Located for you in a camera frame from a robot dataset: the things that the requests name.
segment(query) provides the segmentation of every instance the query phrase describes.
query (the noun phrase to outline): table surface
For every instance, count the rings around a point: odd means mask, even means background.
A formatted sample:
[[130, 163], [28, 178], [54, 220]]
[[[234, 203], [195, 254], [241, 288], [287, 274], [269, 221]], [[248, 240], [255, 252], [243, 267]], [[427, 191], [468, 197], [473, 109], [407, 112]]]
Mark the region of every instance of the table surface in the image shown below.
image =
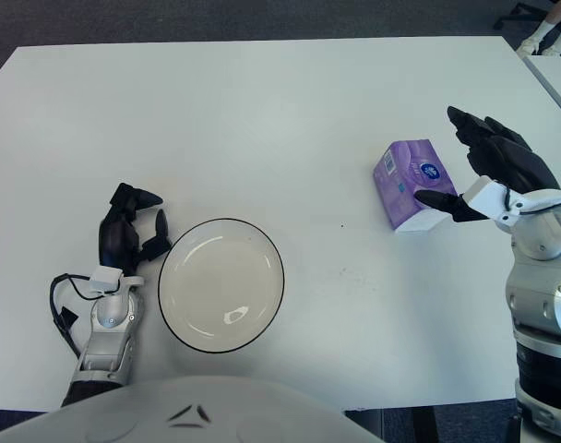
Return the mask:
[[531, 55], [525, 63], [561, 108], [561, 57]]
[[[0, 72], [0, 408], [63, 399], [76, 359], [49, 283], [91, 273], [120, 181], [164, 198], [172, 239], [218, 217], [254, 223], [286, 276], [262, 336], [205, 354], [163, 323], [161, 261], [140, 267], [133, 381], [256, 377], [336, 408], [514, 396], [509, 237], [490, 221], [394, 234], [372, 179], [389, 143], [430, 138], [466, 189], [449, 104], [519, 131], [561, 184], [561, 110], [501, 38], [17, 49]], [[139, 214], [142, 240], [155, 212]], [[90, 306], [68, 285], [57, 302], [81, 315], [83, 343]]]

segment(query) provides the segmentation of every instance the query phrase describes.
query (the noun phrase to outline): wire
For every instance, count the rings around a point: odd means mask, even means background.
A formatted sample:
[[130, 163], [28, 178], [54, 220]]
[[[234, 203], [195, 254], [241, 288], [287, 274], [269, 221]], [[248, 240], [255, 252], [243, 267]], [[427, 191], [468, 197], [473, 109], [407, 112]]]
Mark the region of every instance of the wire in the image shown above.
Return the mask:
[[510, 212], [510, 188], [506, 186], [506, 193], [504, 194], [504, 209]]
[[82, 294], [78, 287], [76, 286], [76, 283], [74, 282], [74, 279], [76, 280], [89, 280], [90, 277], [86, 277], [85, 275], [76, 275], [76, 274], [65, 274], [67, 276], [67, 279], [69, 280], [69, 282], [71, 283], [71, 285], [74, 287], [74, 291], [76, 291], [76, 293], [80, 296], [80, 298], [83, 298], [84, 300], [88, 300], [89, 302], [93, 302], [94, 300], [98, 300], [100, 298], [102, 298], [102, 295], [99, 295], [97, 297], [87, 297], [86, 295]]
[[59, 315], [59, 313], [57, 312], [57, 306], [55, 306], [55, 301], [54, 301], [54, 293], [55, 293], [55, 288], [56, 288], [57, 284], [59, 284], [62, 281], [65, 281], [65, 280], [69, 280], [69, 282], [73, 286], [74, 290], [76, 291], [76, 293], [81, 298], [83, 298], [84, 300], [88, 300], [88, 301], [98, 300], [99, 298], [102, 297], [102, 295], [100, 295], [98, 297], [86, 297], [85, 295], [83, 295], [79, 291], [78, 287], [76, 286], [76, 284], [74, 282], [74, 280], [89, 280], [89, 279], [90, 279], [90, 277], [86, 277], [85, 275], [62, 274], [62, 275], [58, 275], [57, 277], [55, 277], [53, 279], [53, 281], [51, 281], [51, 287], [49, 288], [49, 305], [51, 307], [51, 315], [53, 316], [53, 323], [55, 324], [55, 326], [59, 330], [59, 333], [61, 334], [63, 339], [66, 341], [66, 343], [69, 345], [69, 347], [74, 352], [74, 354], [76, 355], [77, 358], [79, 358], [79, 356], [80, 356], [79, 349], [76, 346], [74, 340], [71, 338], [71, 334], [69, 333], [69, 326], [66, 324], [64, 318], [61, 317]]
[[521, 212], [520, 215], [540, 214], [541, 212], [547, 212], [548, 210], [554, 210], [555, 208], [559, 207], [561, 207], [561, 202], [548, 206], [546, 208], [541, 208], [540, 210], [528, 210], [525, 212]]

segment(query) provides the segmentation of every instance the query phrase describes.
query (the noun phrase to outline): floor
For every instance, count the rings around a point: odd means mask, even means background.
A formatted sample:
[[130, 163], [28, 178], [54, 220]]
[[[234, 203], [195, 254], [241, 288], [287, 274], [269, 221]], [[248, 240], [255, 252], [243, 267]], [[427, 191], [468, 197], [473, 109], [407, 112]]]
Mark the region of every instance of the floor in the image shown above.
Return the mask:
[[[514, 0], [0, 0], [0, 67], [18, 46], [425, 35], [502, 35], [516, 47], [535, 23], [492, 25]], [[548, 8], [546, 0], [528, 0]], [[553, 39], [557, 34], [550, 34]], [[349, 412], [387, 442], [501, 442], [515, 402]], [[0, 430], [33, 413], [0, 412]]]
[[[0, 67], [17, 46], [425, 35], [503, 35], [517, 46], [534, 23], [492, 29], [514, 0], [0, 0]], [[547, 0], [530, 0], [548, 8]]]

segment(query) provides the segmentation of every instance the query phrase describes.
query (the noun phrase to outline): white bowl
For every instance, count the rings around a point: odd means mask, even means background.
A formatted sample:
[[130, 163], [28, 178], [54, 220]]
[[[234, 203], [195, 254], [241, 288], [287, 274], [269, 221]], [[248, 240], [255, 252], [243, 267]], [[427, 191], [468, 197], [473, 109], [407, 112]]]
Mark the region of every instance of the white bowl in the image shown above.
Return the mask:
[[166, 325], [188, 346], [227, 353], [255, 340], [281, 305], [279, 251], [256, 226], [205, 221], [180, 237], [161, 265], [158, 298]]

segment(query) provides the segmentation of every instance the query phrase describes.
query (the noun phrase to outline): purple tissue box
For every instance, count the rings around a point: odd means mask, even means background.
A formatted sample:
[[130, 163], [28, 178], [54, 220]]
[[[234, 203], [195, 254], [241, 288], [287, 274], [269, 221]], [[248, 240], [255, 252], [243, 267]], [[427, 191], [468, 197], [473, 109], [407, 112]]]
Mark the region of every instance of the purple tissue box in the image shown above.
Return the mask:
[[427, 231], [448, 214], [433, 210], [413, 196], [420, 189], [457, 195], [430, 140], [391, 143], [373, 171], [376, 188], [396, 231]]

